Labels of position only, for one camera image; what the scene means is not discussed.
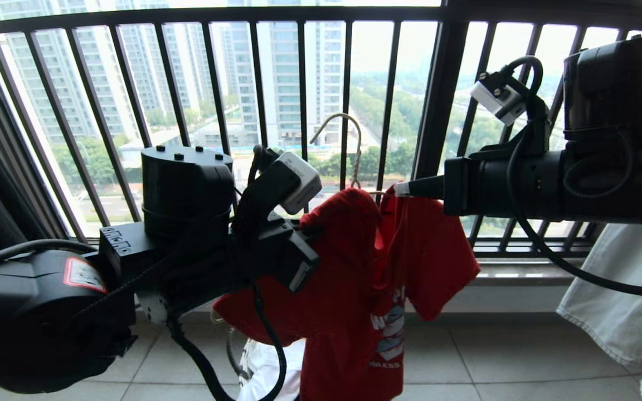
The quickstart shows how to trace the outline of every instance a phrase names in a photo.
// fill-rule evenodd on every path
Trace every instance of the black cable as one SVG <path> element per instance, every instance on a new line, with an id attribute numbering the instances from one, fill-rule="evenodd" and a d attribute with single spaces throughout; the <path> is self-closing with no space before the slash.
<path id="1" fill-rule="evenodd" d="M 514 193 L 514 170 L 515 165 L 517 165 L 517 160 L 519 155 L 522 152 L 523 148 L 530 137 L 528 135 L 522 135 L 519 139 L 517 146 L 512 152 L 512 156 L 509 158 L 509 165 L 507 165 L 507 192 L 509 195 L 509 201 L 512 203 L 512 208 L 514 208 L 514 214 L 517 215 L 517 223 L 524 229 L 524 232 L 527 234 L 533 245 L 537 247 L 542 253 L 556 266 L 564 269 L 564 271 L 569 272 L 573 276 L 576 276 L 584 281 L 588 281 L 591 284 L 598 285 L 599 287 L 608 288 L 609 290 L 624 292 L 625 294 L 633 294 L 642 296 L 642 287 L 639 285 L 630 285 L 624 284 L 622 282 L 616 282 L 613 280 L 606 279 L 604 277 L 595 276 L 590 272 L 583 271 L 578 267 L 571 266 L 569 262 L 563 259 L 563 257 L 557 255 L 543 239 L 538 236 L 538 234 L 533 230 L 532 226 L 529 225 L 527 217 L 524 215 L 524 212 L 519 207 L 519 202 L 517 201 L 517 196 Z"/>
<path id="2" fill-rule="evenodd" d="M 230 327 L 229 331 L 227 331 L 227 359 L 230 361 L 230 365 L 232 365 L 232 370 L 234 370 L 235 375 L 242 376 L 244 380 L 249 380 L 249 374 L 239 366 L 239 363 L 237 363 L 237 360 L 234 358 L 234 353 L 232 352 L 232 338 L 234 338 L 235 331 L 234 327 Z"/>
<path id="3" fill-rule="evenodd" d="M 533 99 L 533 97 L 535 97 L 535 95 L 539 90 L 539 87 L 542 86 L 542 79 L 543 79 L 542 61 L 540 61 L 537 57 L 534 57 L 534 56 L 519 57 L 518 59 L 502 67 L 502 70 L 500 71 L 500 73 L 502 73 L 502 75 L 504 75 L 505 78 L 509 78 L 510 76 L 512 76 L 512 73 L 514 73 L 514 69 L 522 64 L 530 65 L 530 67 L 532 67 L 534 71 L 534 76 L 532 77 L 532 86 L 529 87 L 529 94 L 527 96 L 527 100 L 530 100 L 530 99 Z"/>
<path id="4" fill-rule="evenodd" d="M 626 183 L 629 181 L 631 176 L 633 175 L 634 168 L 635 168 L 635 155 L 634 155 L 634 148 L 631 146 L 631 140 L 627 137 L 625 132 L 619 131 L 619 137 L 621 137 L 622 142 L 624 142 L 624 147 L 626 148 L 626 171 L 624 172 L 624 176 L 622 176 L 622 179 L 614 185 L 613 188 L 609 190 L 605 190 L 604 192 L 601 193 L 581 193 L 576 190 L 576 188 L 573 187 L 573 184 L 571 183 L 572 178 L 574 175 L 576 175 L 576 171 L 579 170 L 583 165 L 586 165 L 591 161 L 591 158 L 585 158 L 584 160 L 581 160 L 580 162 L 574 164 L 572 167 L 568 168 L 566 172 L 564 173 L 563 176 L 563 187 L 566 188 L 566 191 L 571 193 L 571 195 L 577 196 L 579 198 L 586 198 L 586 199 L 597 199 L 597 198 L 603 198 L 604 196 L 611 195 L 612 193 L 615 193 L 617 190 L 621 189 L 626 185 Z"/>
<path id="5" fill-rule="evenodd" d="M 68 239 L 34 239 L 26 243 L 16 244 L 0 250 L 0 262 L 17 256 L 22 253 L 38 251 L 41 249 L 65 249 L 67 251 L 76 251 L 78 253 L 97 252 L 98 250 L 89 244 L 69 241 Z"/>
<path id="6" fill-rule="evenodd" d="M 279 337 L 274 331 L 274 327 L 269 323 L 269 320 L 267 320 L 267 316 L 264 313 L 264 301 L 257 284 L 252 284 L 252 291 L 254 292 L 254 308 L 259 316 L 259 320 L 261 320 L 262 325 L 267 331 L 267 335 L 272 340 L 272 344 L 274 345 L 279 358 L 279 376 L 277 381 L 272 390 L 259 400 L 272 401 L 277 398 L 284 385 L 284 380 L 286 378 L 286 356 L 284 355 L 284 349 L 281 346 Z M 189 357 L 192 358 L 197 368 L 199 368 L 214 399 L 217 401 L 234 401 L 234 398 L 231 398 L 229 394 L 227 394 L 227 391 L 222 388 L 219 378 L 217 378 L 217 374 L 215 373 L 215 369 L 212 367 L 210 361 L 207 360 L 205 354 L 185 337 L 185 332 L 183 332 L 180 322 L 178 322 L 178 320 L 168 322 L 168 329 L 170 330 L 170 335 L 172 336 L 173 341 L 178 343 L 178 345 L 185 350 Z"/>

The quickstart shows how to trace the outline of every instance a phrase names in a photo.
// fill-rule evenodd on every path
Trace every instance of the printed graphic on shirt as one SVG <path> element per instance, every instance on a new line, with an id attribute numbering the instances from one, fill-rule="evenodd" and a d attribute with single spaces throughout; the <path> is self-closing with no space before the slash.
<path id="1" fill-rule="evenodd" d="M 378 341 L 375 352 L 385 361 L 390 361 L 402 355 L 405 341 L 403 340 L 403 326 L 405 325 L 405 287 L 395 290 L 393 294 L 393 307 L 384 316 L 371 315 L 370 320 L 375 330 L 383 330 L 383 338 Z M 377 368 L 400 368 L 400 363 L 371 362 L 370 366 Z"/>

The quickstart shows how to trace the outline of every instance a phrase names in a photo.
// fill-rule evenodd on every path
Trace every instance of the shirt sleeve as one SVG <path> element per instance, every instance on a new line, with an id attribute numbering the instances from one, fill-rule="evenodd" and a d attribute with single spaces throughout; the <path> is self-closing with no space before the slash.
<path id="1" fill-rule="evenodd" d="M 446 216 L 436 200 L 412 198 L 407 204 L 406 294 L 424 320 L 438 317 L 444 305 L 479 273 L 457 216 Z"/>

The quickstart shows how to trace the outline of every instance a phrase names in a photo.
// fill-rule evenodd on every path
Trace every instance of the red t-shirt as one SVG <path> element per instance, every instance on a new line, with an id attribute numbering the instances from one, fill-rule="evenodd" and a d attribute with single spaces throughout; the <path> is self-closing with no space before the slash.
<path id="1" fill-rule="evenodd" d="M 410 299 L 425 320 L 479 272 L 457 217 L 423 198 L 395 198 L 380 208 L 350 188 L 301 218 L 321 228 L 311 245 L 321 262 L 291 294 L 272 277 L 257 284 L 283 345 L 306 338 L 301 400 L 385 400 L 402 393 L 403 317 Z M 215 310 L 254 340 L 270 340 L 252 291 L 217 300 Z"/>

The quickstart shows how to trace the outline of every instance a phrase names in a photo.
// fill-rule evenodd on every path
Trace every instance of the metal bar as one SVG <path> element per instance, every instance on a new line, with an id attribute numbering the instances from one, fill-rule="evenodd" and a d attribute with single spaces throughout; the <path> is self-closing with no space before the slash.
<path id="1" fill-rule="evenodd" d="M 115 48 L 115 55 L 118 57 L 118 64 L 120 64 L 120 74 L 123 76 L 123 83 L 125 83 L 125 89 L 128 91 L 128 99 L 130 99 L 130 107 L 133 109 L 135 122 L 138 124 L 140 139 L 143 141 L 144 147 L 150 148 L 153 143 L 150 141 L 148 126 L 145 124 L 143 108 L 140 107 L 138 91 L 135 89 L 135 83 L 132 78 L 133 74 L 130 72 L 130 63 L 128 63 L 128 57 L 125 55 L 125 51 L 123 51 L 123 43 L 118 34 L 119 29 L 117 26 L 109 26 L 110 38 L 113 39 L 113 48 Z"/>
<path id="2" fill-rule="evenodd" d="M 41 142 L 38 139 L 35 130 L 33 129 L 33 122 L 31 122 L 31 119 L 29 119 L 28 112 L 23 106 L 23 100 L 20 94 L 21 92 L 18 90 L 18 88 L 15 87 L 14 79 L 11 75 L 11 69 L 8 67 L 7 61 L 5 61 L 5 57 L 2 51 L 2 44 L 0 44 L 0 73 L 2 74 L 4 86 L 7 88 L 7 92 L 11 97 L 11 102 L 13 103 L 13 107 L 16 110 L 16 114 L 20 118 L 21 125 L 23 125 L 23 129 L 28 136 L 31 147 L 33 147 L 33 152 L 36 153 L 38 162 L 41 163 L 43 173 L 46 175 L 46 179 L 53 189 L 53 194 L 56 196 L 56 200 L 61 206 L 61 209 L 66 216 L 66 220 L 69 221 L 71 228 L 74 230 L 74 235 L 76 236 L 76 238 L 81 242 L 87 243 L 86 236 L 81 230 L 81 226 L 79 226 L 79 222 L 76 220 L 76 216 L 74 216 L 74 213 L 71 210 L 71 206 L 66 200 L 66 196 L 64 196 L 64 191 L 61 189 L 61 185 L 59 185 L 59 181 L 56 179 L 54 170 L 53 168 L 51 168 L 51 163 L 46 157 L 46 153 L 44 153 L 43 151 L 43 146 L 41 145 Z"/>
<path id="3" fill-rule="evenodd" d="M 469 22 L 438 23 L 435 59 L 425 96 L 425 112 L 420 125 L 413 179 L 437 174 L 445 137 L 448 134 L 454 91 L 462 63 Z"/>
<path id="4" fill-rule="evenodd" d="M 573 242 L 576 240 L 578 232 L 581 230 L 581 226 L 583 226 L 583 221 L 576 221 L 573 223 L 573 226 L 571 226 L 571 230 L 568 231 L 566 240 L 563 242 L 564 251 L 571 250 L 571 246 L 573 246 Z"/>
<path id="5" fill-rule="evenodd" d="M 348 113 L 349 99 L 351 96 L 351 35 L 353 22 L 346 21 L 346 55 L 343 58 L 343 103 L 342 111 Z M 348 120 L 341 121 L 341 178 L 339 189 L 346 189 L 346 158 L 348 154 Z"/>
<path id="6" fill-rule="evenodd" d="M 180 129 L 180 139 L 183 146 L 189 146 L 189 134 L 187 132 L 187 124 L 185 122 L 185 114 L 180 102 L 180 92 L 178 92 L 178 85 L 175 82 L 173 75 L 173 66 L 170 61 L 170 52 L 168 51 L 168 44 L 165 41 L 165 33 L 163 31 L 162 23 L 155 24 L 155 33 L 158 36 L 158 46 L 160 47 L 160 56 L 163 59 L 163 68 L 165 69 L 165 77 L 168 80 L 168 88 L 170 89 L 170 98 L 173 101 L 173 111 L 175 111 L 175 119 L 178 122 Z"/>
<path id="7" fill-rule="evenodd" d="M 385 87 L 385 112 L 383 114 L 383 130 L 380 139 L 380 159 L 378 163 L 378 183 L 376 190 L 383 188 L 385 174 L 385 157 L 388 153 L 388 135 L 390 134 L 390 112 L 393 106 L 393 88 L 395 87 L 395 71 L 398 65 L 398 44 L 400 43 L 400 25 L 393 23 L 393 40 L 390 44 L 390 65 L 388 66 L 388 84 Z M 380 195 L 375 196 L 375 203 L 380 204 Z"/>
<path id="8" fill-rule="evenodd" d="M 512 239 L 512 233 L 514 233 L 514 227 L 517 226 L 517 219 L 510 219 L 507 226 L 504 228 L 504 235 L 502 236 L 501 241 L 499 241 L 499 251 L 504 252 L 507 250 L 507 245 L 509 244 L 510 239 Z"/>
<path id="9" fill-rule="evenodd" d="M 484 216 L 478 215 L 474 219 L 474 223 L 472 224 L 472 229 L 469 232 L 469 244 L 470 246 L 474 246 L 474 244 L 477 242 L 477 237 L 479 236 L 479 229 L 482 228 L 482 220 L 484 219 Z"/>
<path id="10" fill-rule="evenodd" d="M 249 23 L 249 36 L 252 40 L 252 62 L 254 63 L 254 81 L 257 93 L 257 110 L 259 111 L 259 134 L 262 137 L 262 146 L 267 147 L 267 114 L 264 109 L 264 86 L 262 85 L 262 63 L 259 60 L 259 37 L 257 35 L 257 23 Z"/>
<path id="11" fill-rule="evenodd" d="M 582 0 L 463 0 L 448 7 L 220 7 L 154 8 L 71 13 L 0 21 L 0 33 L 81 26 L 198 21 L 508 21 L 625 26 L 642 30 L 642 3 Z"/>
<path id="12" fill-rule="evenodd" d="M 308 116 L 306 115 L 306 21 L 296 21 L 296 40 L 299 42 L 299 97 L 301 112 L 301 158 L 309 160 Z M 304 205 L 309 213 L 309 204 Z"/>
<path id="13" fill-rule="evenodd" d="M 108 152 L 110 164 L 113 166 L 113 171 L 115 172 L 115 177 L 118 179 L 120 190 L 123 191 L 123 198 L 125 198 L 125 203 L 128 204 L 130 216 L 133 217 L 133 221 L 140 221 L 138 206 L 135 205 L 135 198 L 133 198 L 133 193 L 132 191 L 130 191 L 128 180 L 127 178 L 125 178 L 125 173 L 123 172 L 123 165 L 120 163 L 120 158 L 118 158 L 118 150 L 115 149 L 113 137 L 112 135 L 110 135 L 108 125 L 105 123 L 104 113 L 100 108 L 100 102 L 98 99 L 98 95 L 96 94 L 96 89 L 94 88 L 93 80 L 91 79 L 89 68 L 87 67 L 87 63 L 82 56 L 82 54 L 84 54 L 84 51 L 81 48 L 81 41 L 79 41 L 79 36 L 76 34 L 76 32 L 74 32 L 74 30 L 66 30 L 66 35 L 69 37 L 69 44 L 71 44 L 71 51 L 74 54 L 76 67 L 79 69 L 79 74 L 81 75 L 81 80 L 84 84 L 86 96 L 87 98 L 89 98 L 89 104 L 91 104 L 91 109 L 94 112 L 94 119 L 96 120 L 96 124 L 99 127 L 100 137 L 102 138 L 103 144 L 105 145 L 105 151 Z"/>
<path id="14" fill-rule="evenodd" d="M 543 25 L 540 25 L 539 23 L 535 23 L 535 25 L 533 26 L 532 35 L 529 37 L 529 44 L 527 45 L 527 56 L 533 56 L 537 53 L 537 46 L 539 44 L 539 37 L 542 35 L 542 28 Z M 529 66 L 527 66 L 527 64 L 524 64 L 522 66 L 522 70 L 520 70 L 519 72 L 519 79 L 517 81 L 519 81 L 519 83 L 522 85 L 526 85 L 528 79 Z M 512 134 L 512 129 L 514 129 L 514 124 L 504 126 L 504 129 L 502 129 L 502 136 L 499 137 L 500 144 L 506 144 L 506 142 L 509 140 L 510 135 Z"/>
<path id="15" fill-rule="evenodd" d="M 225 108 L 222 105 L 222 91 L 220 90 L 219 75 L 217 75 L 217 63 L 215 62 L 214 48 L 212 47 L 212 35 L 210 34 L 210 23 L 202 23 L 202 34 L 205 39 L 205 51 L 207 53 L 207 65 L 210 67 L 210 82 L 212 84 L 212 98 L 215 100 L 217 111 L 217 124 L 220 127 L 220 139 L 222 140 L 222 151 L 226 155 L 232 155 L 230 140 L 227 136 L 227 122 L 225 121 Z"/>
<path id="16" fill-rule="evenodd" d="M 36 64 L 36 69 L 38 70 L 38 76 L 41 78 L 41 84 L 43 84 L 43 89 L 46 91 L 46 96 L 48 101 L 51 102 L 51 109 L 53 109 L 53 114 L 56 116 L 56 121 L 59 123 L 59 128 L 61 128 L 61 134 L 64 136 L 66 145 L 69 147 L 71 156 L 74 159 L 74 164 L 76 164 L 76 170 L 79 171 L 82 182 L 84 182 L 84 187 L 91 198 L 91 203 L 96 210 L 96 214 L 100 219 L 100 223 L 104 226 L 109 226 L 110 221 L 108 216 L 105 215 L 105 210 L 103 204 L 100 203 L 100 198 L 96 192 L 96 187 L 94 186 L 93 180 L 91 180 L 91 175 L 86 168 L 86 163 L 84 163 L 84 158 L 81 156 L 81 150 L 76 144 L 76 138 L 74 133 L 71 132 L 71 127 L 69 127 L 69 122 L 66 121 L 66 114 L 64 114 L 64 108 L 61 106 L 61 101 L 59 101 L 59 96 L 56 94 L 56 89 L 54 88 L 54 82 L 51 81 L 51 74 L 48 73 L 46 65 L 43 63 L 43 54 L 41 53 L 41 46 L 38 44 L 38 39 L 36 34 L 33 32 L 26 32 L 26 41 L 28 42 L 28 48 L 31 50 L 31 56 L 33 57 L 33 63 Z"/>
<path id="17" fill-rule="evenodd" d="M 497 23 L 490 22 L 487 25 L 487 32 L 484 34 L 484 44 L 482 45 L 482 53 L 479 55 L 479 64 L 477 65 L 477 74 L 474 80 L 479 79 L 479 74 L 487 71 L 487 64 L 489 63 L 489 54 L 492 52 L 492 43 L 494 42 L 494 34 L 497 32 Z M 459 138 L 459 145 L 457 145 L 457 157 L 463 157 L 467 152 L 467 144 L 469 144 L 469 134 L 472 130 L 474 123 L 474 115 L 477 112 L 477 101 L 474 98 L 469 99 L 469 107 L 467 114 L 464 118 L 464 125 L 462 125 L 462 135 Z"/>
<path id="18" fill-rule="evenodd" d="M 616 35 L 616 41 L 625 41 L 629 36 L 629 30 L 619 30 L 619 34 Z"/>
<path id="19" fill-rule="evenodd" d="M 586 36 L 586 26 L 579 26 L 576 30 L 576 34 L 573 36 L 573 43 L 571 44 L 571 50 L 568 55 L 574 54 L 581 49 L 581 44 L 583 43 L 583 38 Z M 558 114 L 561 111 L 561 105 L 563 104 L 563 74 L 561 74 L 561 79 L 558 80 L 558 85 L 556 86 L 556 93 L 553 95 L 553 101 L 551 101 L 551 108 L 549 110 L 549 123 L 551 125 L 549 130 L 553 130 L 553 126 L 556 124 L 558 119 Z"/>

